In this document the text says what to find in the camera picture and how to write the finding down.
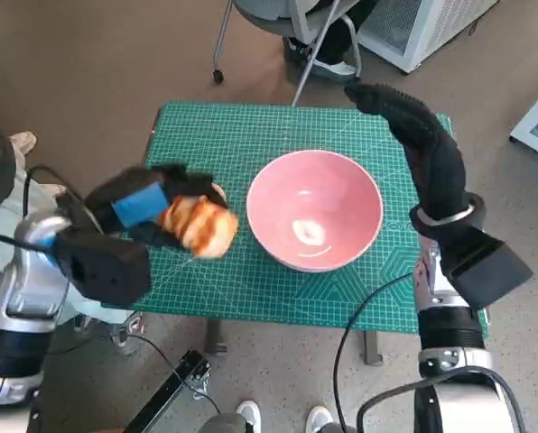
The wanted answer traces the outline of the robot left bare black hand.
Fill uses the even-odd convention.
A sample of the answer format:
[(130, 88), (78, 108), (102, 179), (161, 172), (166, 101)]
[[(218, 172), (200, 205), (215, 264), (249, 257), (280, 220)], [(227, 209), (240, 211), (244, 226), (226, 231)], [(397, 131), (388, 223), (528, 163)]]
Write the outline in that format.
[(189, 171), (184, 163), (133, 166), (93, 189), (85, 206), (106, 234), (126, 232), (136, 242), (180, 249), (177, 236), (164, 231), (157, 217), (180, 197), (204, 196), (223, 208), (226, 201), (209, 173)]

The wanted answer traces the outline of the robot right black gloved hand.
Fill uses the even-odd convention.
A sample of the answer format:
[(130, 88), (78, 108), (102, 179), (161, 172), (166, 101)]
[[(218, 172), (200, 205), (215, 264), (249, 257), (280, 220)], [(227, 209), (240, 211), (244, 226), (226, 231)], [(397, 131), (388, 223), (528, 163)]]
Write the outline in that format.
[(465, 166), (459, 147), (421, 100), (380, 84), (350, 84), (345, 93), (366, 115), (380, 115), (403, 146), (424, 214), (434, 221), (468, 209)]

